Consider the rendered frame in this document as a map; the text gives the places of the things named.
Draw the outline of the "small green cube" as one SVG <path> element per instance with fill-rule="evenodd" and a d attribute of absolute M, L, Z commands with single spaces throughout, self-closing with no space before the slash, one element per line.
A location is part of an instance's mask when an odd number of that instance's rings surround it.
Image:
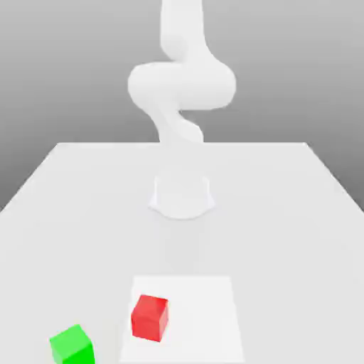
<path fill-rule="evenodd" d="M 92 341 L 79 324 L 49 339 L 55 364 L 95 364 Z"/>

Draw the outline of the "small red cube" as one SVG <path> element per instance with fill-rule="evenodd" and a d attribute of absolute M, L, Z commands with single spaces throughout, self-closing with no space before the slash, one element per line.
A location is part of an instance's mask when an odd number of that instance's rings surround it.
<path fill-rule="evenodd" d="M 168 300 L 142 294 L 131 313 L 132 335 L 161 342 L 168 324 Z"/>

